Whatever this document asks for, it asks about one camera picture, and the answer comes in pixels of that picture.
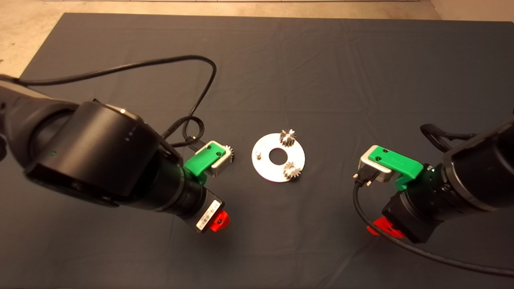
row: black cable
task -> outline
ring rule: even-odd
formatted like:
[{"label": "black cable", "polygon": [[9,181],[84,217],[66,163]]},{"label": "black cable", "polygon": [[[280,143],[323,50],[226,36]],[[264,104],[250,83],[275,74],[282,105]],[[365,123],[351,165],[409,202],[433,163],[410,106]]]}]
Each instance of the black cable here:
[{"label": "black cable", "polygon": [[195,136],[195,137],[188,137],[186,138],[186,141],[183,141],[183,142],[176,142],[176,143],[172,143],[171,146],[174,147],[174,148],[180,148],[180,147],[186,147],[186,146],[189,146],[189,145],[192,145],[194,143],[196,143],[197,141],[200,140],[200,138],[204,135],[204,132],[205,132],[205,125],[204,125],[204,122],[197,118],[196,116],[184,116],[182,118],[179,118],[176,122],[174,122],[162,135],[171,135],[172,133],[174,133],[182,124],[184,124],[185,122],[189,122],[190,120],[196,122],[196,124],[198,125],[198,135]]},{"label": "black cable", "polygon": [[[160,58],[160,59],[146,60],[146,61],[141,61],[141,62],[136,62],[136,63],[131,63],[131,64],[119,65],[119,66],[108,68],[108,69],[92,71],[92,72],[88,72],[88,73],[84,73],[84,74],[79,74],[79,75],[74,75],[74,76],[69,76],[69,77],[62,77],[62,78],[55,78],[55,79],[21,80],[19,78],[9,78],[9,81],[17,83],[19,85],[23,85],[23,86],[58,85],[58,84],[65,84],[65,83],[70,83],[70,82],[76,82],[76,81],[91,79],[91,78],[95,78],[95,77],[99,77],[99,76],[105,76],[105,75],[108,75],[108,74],[118,73],[118,72],[121,72],[121,71],[130,70],[130,69],[134,69],[134,68],[140,68],[140,67],[145,67],[145,66],[153,66],[153,65],[159,65],[159,64],[174,63],[174,62],[180,62],[180,61],[186,61],[186,60],[199,60],[199,61],[203,61],[205,63],[208,63],[212,67],[211,77],[209,78],[209,81],[207,82],[207,84],[206,84],[206,86],[204,88],[204,91],[200,94],[200,97],[196,100],[195,104],[193,105],[193,107],[191,108],[191,111],[188,114],[188,116],[191,117],[191,116],[193,116],[194,112],[196,111],[196,109],[200,105],[201,101],[204,99],[204,97],[207,94],[207,92],[209,91],[209,88],[211,87],[212,82],[214,81],[214,78],[216,77],[216,72],[217,72],[216,64],[214,63],[214,61],[210,60],[207,57],[200,56],[200,55],[184,55],[184,56],[176,56],[176,57],[169,57],[169,58]],[[195,138],[190,137],[190,136],[187,135],[187,127],[188,127],[188,124],[189,124],[190,120],[192,120],[192,119],[187,119],[185,122],[183,122],[184,123],[184,127],[183,127],[183,130],[182,130],[182,135],[183,135],[184,139],[186,139],[186,140],[193,139],[192,143],[195,143],[196,142]],[[163,133],[162,137],[164,139],[166,139],[170,135],[171,135],[171,133],[166,131],[165,133]]]},{"label": "black cable", "polygon": [[392,242],[393,244],[399,246],[400,248],[405,249],[409,252],[412,252],[416,255],[430,259],[435,262],[439,262],[441,264],[449,265],[452,267],[457,267],[457,268],[464,269],[464,270],[474,271],[474,272],[478,272],[478,273],[514,278],[514,270],[512,270],[512,269],[490,267],[490,266],[484,266],[484,265],[473,264],[473,263],[468,263],[468,262],[464,262],[464,261],[446,258],[443,256],[439,256],[439,255],[424,251],[422,249],[416,248],[414,246],[406,244],[406,243],[390,236],[384,230],[380,229],[375,224],[373,224],[373,222],[362,211],[362,208],[360,207],[360,204],[359,204],[359,188],[360,187],[362,187],[362,184],[360,184],[359,182],[356,182],[355,186],[354,186],[354,190],[353,190],[353,201],[354,201],[355,210],[359,214],[360,218],[368,226],[370,226],[373,230],[375,230],[375,232],[379,233],[382,237],[384,237],[389,242]]},{"label": "black cable", "polygon": [[446,153],[451,150],[452,147],[446,141],[443,140],[443,137],[448,140],[460,139],[460,140],[468,140],[476,134],[454,134],[449,133],[447,131],[443,131],[438,128],[436,125],[431,123],[423,124],[419,127],[421,133],[440,151]]}]

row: metal gear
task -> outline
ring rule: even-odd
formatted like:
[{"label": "metal gear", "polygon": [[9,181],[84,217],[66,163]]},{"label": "metal gear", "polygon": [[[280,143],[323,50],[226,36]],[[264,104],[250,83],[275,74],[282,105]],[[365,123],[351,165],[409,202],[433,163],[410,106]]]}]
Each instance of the metal gear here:
[{"label": "metal gear", "polygon": [[301,173],[302,171],[300,171],[300,168],[296,167],[295,162],[293,161],[287,162],[284,166],[284,176],[288,180],[297,178]]},{"label": "metal gear", "polygon": [[230,153],[230,163],[234,162],[234,158],[235,158],[234,149],[231,146],[224,146],[224,147],[229,149],[231,152]]},{"label": "metal gear", "polygon": [[292,146],[293,143],[295,143],[296,140],[296,132],[292,129],[289,131],[282,130],[280,132],[280,142],[282,145],[286,147]]}]

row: cable connector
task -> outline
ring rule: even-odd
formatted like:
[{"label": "cable connector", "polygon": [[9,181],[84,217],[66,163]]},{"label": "cable connector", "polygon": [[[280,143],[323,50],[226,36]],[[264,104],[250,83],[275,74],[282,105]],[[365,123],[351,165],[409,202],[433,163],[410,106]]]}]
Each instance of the cable connector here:
[{"label": "cable connector", "polygon": [[355,183],[359,184],[360,187],[364,186],[364,184],[370,186],[379,174],[379,170],[372,166],[364,165],[354,174],[353,178],[355,179]]}]

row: green 3d-printed part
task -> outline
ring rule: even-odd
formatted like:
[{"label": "green 3d-printed part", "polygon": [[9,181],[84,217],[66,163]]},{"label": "green 3d-printed part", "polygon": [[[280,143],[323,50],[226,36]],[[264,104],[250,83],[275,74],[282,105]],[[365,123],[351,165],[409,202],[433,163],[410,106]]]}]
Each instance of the green 3d-printed part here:
[{"label": "green 3d-printed part", "polygon": [[407,189],[407,183],[415,179],[423,169],[421,163],[380,146],[368,158],[401,174],[396,180],[398,191]]},{"label": "green 3d-printed part", "polygon": [[202,179],[203,173],[221,156],[226,153],[225,149],[215,143],[209,143],[207,147],[199,151],[184,164],[189,172],[198,179]]}]

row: red cap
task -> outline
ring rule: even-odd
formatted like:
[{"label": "red cap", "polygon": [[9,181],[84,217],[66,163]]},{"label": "red cap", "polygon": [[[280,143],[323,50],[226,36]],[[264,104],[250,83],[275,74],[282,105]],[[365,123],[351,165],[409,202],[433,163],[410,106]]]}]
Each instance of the red cap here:
[{"label": "red cap", "polygon": [[223,229],[230,223],[230,218],[228,217],[227,212],[220,211],[218,215],[214,218],[214,222],[210,226],[211,230],[217,232],[219,229]]},{"label": "red cap", "polygon": [[[403,237],[405,237],[405,235],[400,230],[395,229],[393,227],[393,223],[391,223],[391,221],[389,221],[384,216],[378,218],[376,221],[373,222],[373,224],[375,224],[377,227],[379,227],[380,229],[384,230],[386,233],[388,233],[389,235],[391,235],[391,236],[393,236],[395,238],[403,238]],[[373,230],[369,226],[368,226],[368,231],[371,234],[378,236],[378,233],[375,232],[375,230]]]}]

